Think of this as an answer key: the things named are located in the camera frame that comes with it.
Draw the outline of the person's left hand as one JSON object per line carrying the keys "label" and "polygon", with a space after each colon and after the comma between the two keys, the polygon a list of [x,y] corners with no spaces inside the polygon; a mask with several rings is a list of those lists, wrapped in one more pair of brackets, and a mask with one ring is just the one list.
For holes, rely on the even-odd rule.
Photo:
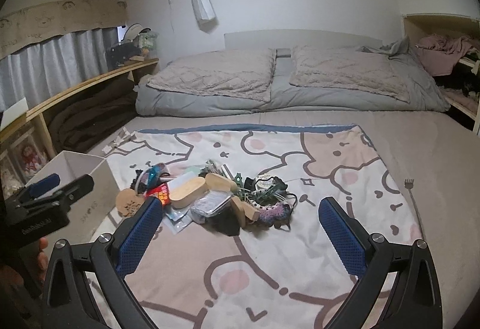
{"label": "person's left hand", "polygon": [[26,266],[27,273],[32,276],[34,282],[42,286],[49,264],[49,258],[45,253],[48,245],[48,239],[41,237],[32,244],[32,250],[18,256],[13,243],[5,239],[1,248],[1,291],[7,293],[24,286],[24,277],[18,272],[21,264]]}

